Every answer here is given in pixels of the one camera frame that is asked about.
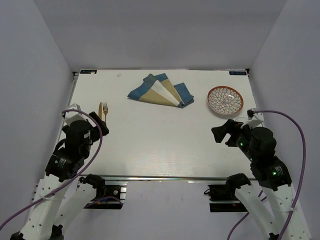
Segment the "blue beige cloth placemat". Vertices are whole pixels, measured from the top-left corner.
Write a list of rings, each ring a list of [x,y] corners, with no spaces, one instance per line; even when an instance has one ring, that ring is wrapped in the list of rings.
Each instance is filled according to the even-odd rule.
[[[149,74],[127,97],[134,101],[183,109],[194,102],[185,83],[173,85],[165,73]]]

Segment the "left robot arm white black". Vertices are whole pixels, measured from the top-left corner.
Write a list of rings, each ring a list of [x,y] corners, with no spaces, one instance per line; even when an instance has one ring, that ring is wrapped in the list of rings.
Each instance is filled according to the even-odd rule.
[[[45,168],[39,199],[23,208],[32,212],[24,227],[11,235],[12,240],[62,240],[71,222],[89,206],[105,196],[105,180],[95,174],[82,177],[88,168],[95,142],[102,145],[109,134],[104,121],[93,111],[89,114],[70,109],[62,112],[66,125]]]

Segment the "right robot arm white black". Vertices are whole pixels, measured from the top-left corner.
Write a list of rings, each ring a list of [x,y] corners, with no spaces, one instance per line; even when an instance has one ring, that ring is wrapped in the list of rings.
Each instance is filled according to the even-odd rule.
[[[252,127],[242,122],[227,120],[213,127],[211,132],[216,143],[237,147],[250,160],[250,170],[269,202],[267,209],[257,195],[247,176],[238,173],[226,180],[226,195],[238,199],[255,220],[265,240],[306,240],[307,231],[303,218],[296,210],[292,179],[287,166],[276,156],[277,141],[273,132],[262,126]]]

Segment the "gold knife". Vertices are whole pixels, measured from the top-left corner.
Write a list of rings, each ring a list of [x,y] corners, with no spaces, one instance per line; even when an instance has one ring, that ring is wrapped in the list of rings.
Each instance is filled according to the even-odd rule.
[[[98,117],[102,120],[102,102],[98,106]]]

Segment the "gold fork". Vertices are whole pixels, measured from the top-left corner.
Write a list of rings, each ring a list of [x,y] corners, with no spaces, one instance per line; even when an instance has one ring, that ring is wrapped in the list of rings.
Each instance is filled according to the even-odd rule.
[[[102,108],[103,108],[103,114],[104,114],[104,122],[107,122],[107,114],[108,114],[108,105],[106,102],[102,103]]]

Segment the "patterned ceramic plate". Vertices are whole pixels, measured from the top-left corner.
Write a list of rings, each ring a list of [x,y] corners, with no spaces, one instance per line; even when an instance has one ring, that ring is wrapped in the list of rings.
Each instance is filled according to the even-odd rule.
[[[207,94],[209,107],[217,114],[230,116],[240,112],[244,106],[241,94],[229,86],[216,86]]]

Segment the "left blue corner sticker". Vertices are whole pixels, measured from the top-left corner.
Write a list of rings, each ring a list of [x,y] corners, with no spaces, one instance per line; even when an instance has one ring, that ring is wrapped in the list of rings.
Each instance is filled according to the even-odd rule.
[[[81,70],[80,71],[80,74],[89,74],[89,75],[91,75],[91,74],[96,74],[97,73],[97,70],[85,70],[85,69],[83,69],[83,70]]]

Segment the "blue corner sticker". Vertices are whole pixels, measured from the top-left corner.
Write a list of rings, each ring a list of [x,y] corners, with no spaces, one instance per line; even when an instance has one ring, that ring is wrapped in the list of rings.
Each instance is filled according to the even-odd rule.
[[[80,71],[80,74],[89,74],[89,75],[91,75],[91,74],[96,74],[97,73],[97,70],[85,70],[85,69],[83,69],[83,70],[81,70]]]
[[[232,76],[246,76],[246,71],[229,71],[229,74]]]

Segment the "right blue corner sticker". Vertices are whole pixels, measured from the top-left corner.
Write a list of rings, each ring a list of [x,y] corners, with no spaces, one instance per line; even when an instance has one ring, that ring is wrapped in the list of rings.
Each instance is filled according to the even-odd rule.
[[[246,71],[229,71],[229,74],[232,76],[246,76]]]

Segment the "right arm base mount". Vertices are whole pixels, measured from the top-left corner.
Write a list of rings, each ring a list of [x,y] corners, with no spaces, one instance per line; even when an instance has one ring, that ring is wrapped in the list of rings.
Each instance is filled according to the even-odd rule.
[[[209,198],[211,213],[245,213],[245,206],[230,192],[226,184],[211,184],[203,193]]]

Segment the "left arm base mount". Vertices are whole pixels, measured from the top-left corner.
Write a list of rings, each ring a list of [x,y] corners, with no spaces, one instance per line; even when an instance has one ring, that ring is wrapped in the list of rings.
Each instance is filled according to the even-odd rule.
[[[104,187],[99,188],[96,197],[88,202],[85,209],[121,210],[126,199],[127,182],[105,179]]]

